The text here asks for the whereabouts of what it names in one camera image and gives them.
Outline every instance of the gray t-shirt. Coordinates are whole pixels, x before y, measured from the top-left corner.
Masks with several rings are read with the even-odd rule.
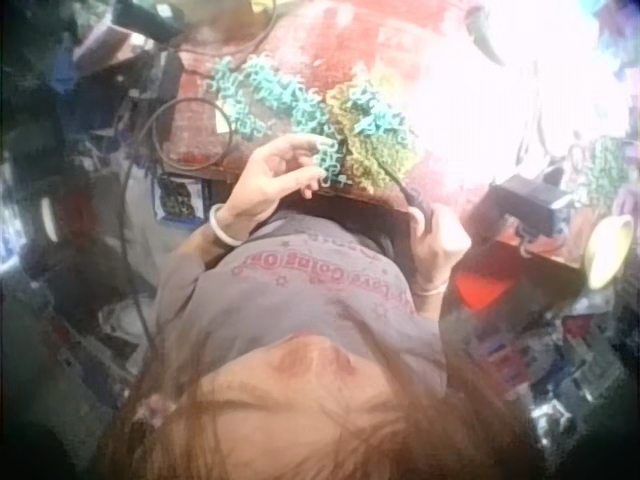
[[[407,281],[389,258],[329,220],[281,216],[213,270],[195,256],[174,255],[156,308],[169,351],[204,342],[210,371],[300,332],[371,358],[357,327],[341,318],[338,300],[444,392],[444,371],[423,359],[443,362],[438,323],[416,315]]]

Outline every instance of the cable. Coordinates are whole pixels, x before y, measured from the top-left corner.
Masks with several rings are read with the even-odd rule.
[[[209,162],[203,163],[202,165],[183,165],[181,163],[176,162],[175,160],[172,160],[171,158],[169,158],[167,155],[164,154],[164,152],[162,151],[162,147],[160,146],[160,141],[158,140],[158,129],[157,129],[157,120],[158,117],[160,116],[160,114],[162,112],[164,112],[167,108],[177,105],[179,103],[183,103],[183,102],[202,102],[202,103],[206,103],[207,105],[210,105],[211,107],[215,108],[216,111],[218,113],[220,113],[220,115],[222,116],[222,118],[224,118],[224,121],[227,124],[228,127],[228,131],[229,131],[229,135],[227,135],[227,144],[225,145],[224,150],[222,151],[222,153],[220,155],[218,155],[218,157],[216,157],[214,160],[211,160]],[[220,107],[216,102],[214,102],[213,100],[209,100],[206,99],[204,97],[184,97],[184,98],[178,98],[176,100],[172,100],[168,103],[165,103],[162,107],[160,107],[149,119],[150,125],[151,125],[151,138],[153,140],[153,145],[156,149],[156,152],[158,154],[158,156],[162,159],[162,161],[168,165],[170,165],[171,167],[175,168],[176,170],[183,170],[185,172],[195,172],[198,170],[204,170],[205,168],[209,168],[212,165],[215,165],[216,163],[220,162],[221,160],[224,160],[227,155],[229,154],[230,150],[231,150],[231,144],[233,143],[233,126],[231,124],[231,119],[229,118],[229,116],[227,115],[227,113],[222,109],[222,107]],[[145,125],[145,128],[142,129],[141,133],[145,131],[145,129],[148,128],[147,125]]]
[[[196,48],[184,48],[184,47],[176,48],[175,50],[177,52],[193,53],[196,55],[202,55],[203,57],[210,57],[210,58],[219,58],[227,55],[236,55],[238,53],[244,52],[245,50],[249,50],[249,53],[251,53],[251,51],[255,47],[259,46],[273,30],[273,27],[276,24],[276,19],[278,17],[277,13],[278,13],[278,2],[276,0],[271,0],[271,19],[269,20],[269,24],[267,25],[267,27],[262,32],[260,32],[258,36],[256,36],[256,38],[254,38],[250,42],[240,45],[239,47],[232,48],[231,50],[227,50],[223,52],[214,52],[214,53],[206,52],[204,50],[198,50]]]
[[[127,187],[129,185],[129,180],[131,179],[131,173],[133,172],[133,166],[135,165],[135,157],[136,154],[138,152],[138,148],[140,147],[140,143],[142,141],[142,139],[144,138],[145,134],[149,131],[149,128],[151,128],[152,126],[155,125],[158,117],[160,117],[160,115],[167,110],[168,108],[171,108],[175,105],[178,105],[180,103],[185,103],[185,102],[202,102],[202,103],[206,103],[207,105],[211,105],[213,108],[215,108],[216,110],[218,110],[219,112],[221,112],[223,118],[225,119],[225,121],[229,124],[229,135],[228,135],[228,140],[227,140],[227,145],[225,147],[225,149],[223,150],[223,152],[218,155],[218,157],[211,161],[206,163],[205,165],[198,165],[197,169],[200,168],[205,168],[208,166],[211,166],[217,162],[219,162],[220,160],[224,159],[228,154],[229,151],[231,149],[231,144],[233,141],[233,133],[231,130],[231,123],[229,121],[229,117],[226,115],[226,113],[222,110],[222,108],[220,108],[220,106],[218,106],[218,104],[216,104],[215,102],[213,102],[212,100],[208,100],[206,98],[203,97],[184,97],[184,98],[177,98],[175,100],[171,100],[167,103],[165,103],[164,105],[162,105],[160,108],[158,108],[153,115],[151,115],[151,117],[149,117],[149,120],[147,120],[147,122],[144,124],[144,126],[142,127],[142,129],[140,130],[140,134],[138,135],[138,137],[135,139],[132,148],[131,148],[131,160],[129,161],[129,165],[127,166],[127,170],[125,171],[125,175],[124,178],[122,180],[122,190],[120,193],[120,204],[119,204],[119,209],[118,209],[118,236],[119,236],[119,241],[120,241],[120,248],[122,250],[122,260],[125,266],[125,275],[127,277],[127,281],[129,283],[129,288],[131,291],[131,297],[133,299],[133,303],[136,309],[136,313],[138,314],[138,318],[140,319],[140,323],[142,325],[142,330],[144,331],[144,335],[145,338],[147,339],[147,343],[149,344],[149,347],[151,348],[152,353],[156,353],[157,352],[157,346],[155,344],[155,341],[153,339],[153,335],[151,334],[151,330],[149,329],[149,323],[147,322],[147,319],[144,315],[144,312],[142,311],[142,306],[140,305],[140,299],[138,298],[138,292],[136,289],[136,285],[135,285],[135,279],[134,279],[134,274],[133,274],[133,268],[131,267],[131,262],[129,261],[129,252],[127,249],[127,242],[126,242],[126,237],[125,237],[125,212],[126,212],[126,206],[127,206]]]

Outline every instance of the person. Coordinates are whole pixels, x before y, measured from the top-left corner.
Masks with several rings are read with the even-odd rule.
[[[445,362],[437,320],[470,246],[455,214],[436,205],[427,234],[409,210],[407,280],[376,242],[276,212],[319,189],[325,141],[256,149],[174,253],[155,352],[106,436],[109,478],[537,478],[526,422],[479,366]]]

